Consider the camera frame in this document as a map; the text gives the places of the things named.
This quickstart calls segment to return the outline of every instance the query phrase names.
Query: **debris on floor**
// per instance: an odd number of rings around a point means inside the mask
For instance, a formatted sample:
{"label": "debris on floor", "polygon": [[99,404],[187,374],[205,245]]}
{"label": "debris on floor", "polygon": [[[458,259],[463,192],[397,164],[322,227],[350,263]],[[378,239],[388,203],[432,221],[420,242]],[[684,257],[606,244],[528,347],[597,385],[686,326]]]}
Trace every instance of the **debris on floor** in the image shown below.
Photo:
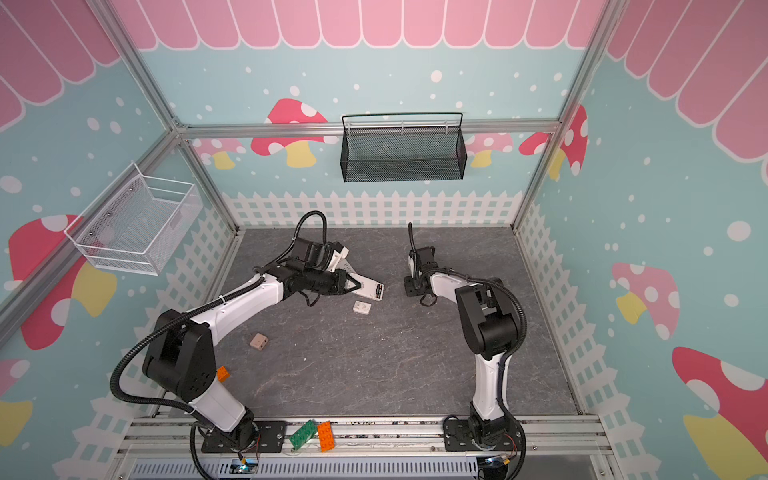
{"label": "debris on floor", "polygon": [[219,379],[219,382],[223,382],[224,380],[230,378],[230,373],[223,366],[220,366],[216,371],[216,378]]}
{"label": "debris on floor", "polygon": [[270,340],[261,333],[257,333],[253,340],[250,341],[250,345],[256,350],[264,350],[266,343]]}
{"label": "debris on floor", "polygon": [[333,431],[331,430],[331,422],[321,423],[317,426],[317,436],[320,438],[320,451],[328,452],[336,446],[333,441]]}
{"label": "debris on floor", "polygon": [[307,423],[301,426],[296,433],[290,436],[291,445],[293,448],[291,452],[295,452],[300,449],[305,443],[307,443],[317,433],[317,425],[314,420],[309,420]]}
{"label": "debris on floor", "polygon": [[365,302],[355,302],[355,306],[352,308],[352,310],[356,311],[357,313],[362,313],[363,315],[368,315],[371,311],[371,304]]}

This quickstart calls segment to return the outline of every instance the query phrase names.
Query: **black mesh basket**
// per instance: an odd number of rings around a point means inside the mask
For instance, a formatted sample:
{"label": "black mesh basket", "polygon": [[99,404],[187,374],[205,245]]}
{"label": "black mesh basket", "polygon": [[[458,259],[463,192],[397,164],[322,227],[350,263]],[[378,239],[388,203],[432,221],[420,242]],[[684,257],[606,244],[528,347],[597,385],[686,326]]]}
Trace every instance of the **black mesh basket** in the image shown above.
{"label": "black mesh basket", "polygon": [[467,164],[462,119],[460,113],[343,116],[344,181],[461,180]]}

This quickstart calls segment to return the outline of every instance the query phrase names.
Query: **white mesh basket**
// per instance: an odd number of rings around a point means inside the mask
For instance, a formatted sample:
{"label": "white mesh basket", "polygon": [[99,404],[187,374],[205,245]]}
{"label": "white mesh basket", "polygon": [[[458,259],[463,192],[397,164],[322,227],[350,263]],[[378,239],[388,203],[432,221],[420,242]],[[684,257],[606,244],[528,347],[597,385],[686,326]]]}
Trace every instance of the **white mesh basket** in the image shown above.
{"label": "white mesh basket", "polygon": [[138,172],[83,227],[85,212],[65,233],[97,268],[159,275],[202,209],[195,184]]}

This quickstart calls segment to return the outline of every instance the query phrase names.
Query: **gray marble floor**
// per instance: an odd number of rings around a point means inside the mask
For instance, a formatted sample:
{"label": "gray marble floor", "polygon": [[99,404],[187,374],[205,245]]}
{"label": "gray marble floor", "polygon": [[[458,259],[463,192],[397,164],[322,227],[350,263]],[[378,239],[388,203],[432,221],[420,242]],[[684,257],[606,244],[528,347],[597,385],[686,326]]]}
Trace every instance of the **gray marble floor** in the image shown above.
{"label": "gray marble floor", "polygon": [[[290,242],[292,231],[247,230],[224,291],[252,276]],[[319,229],[305,229],[320,239]],[[257,416],[466,415],[475,391],[475,360],[454,303],[431,308],[408,298],[408,234],[404,228],[332,228],[328,240],[349,248],[363,276],[385,285],[371,313],[352,310],[353,294],[323,297],[312,308],[294,295],[245,322],[216,348],[232,374],[227,388]],[[498,276],[520,299],[528,337],[512,357],[508,400],[513,413],[576,412],[563,369],[508,228],[417,228],[417,247],[433,245],[440,266]],[[248,343],[262,333],[263,351]]]}

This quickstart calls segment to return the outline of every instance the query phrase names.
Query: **green lego brick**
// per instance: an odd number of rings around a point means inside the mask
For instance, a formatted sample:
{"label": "green lego brick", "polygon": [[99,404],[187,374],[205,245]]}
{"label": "green lego brick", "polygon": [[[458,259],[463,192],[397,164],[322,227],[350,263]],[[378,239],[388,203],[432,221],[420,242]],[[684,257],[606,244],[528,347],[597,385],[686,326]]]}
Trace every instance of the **green lego brick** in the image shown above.
{"label": "green lego brick", "polygon": [[296,430],[296,433],[290,436],[290,442],[293,445],[293,451],[296,451],[302,447],[309,439],[311,439],[317,433],[317,425],[314,420],[309,420],[307,423]]}

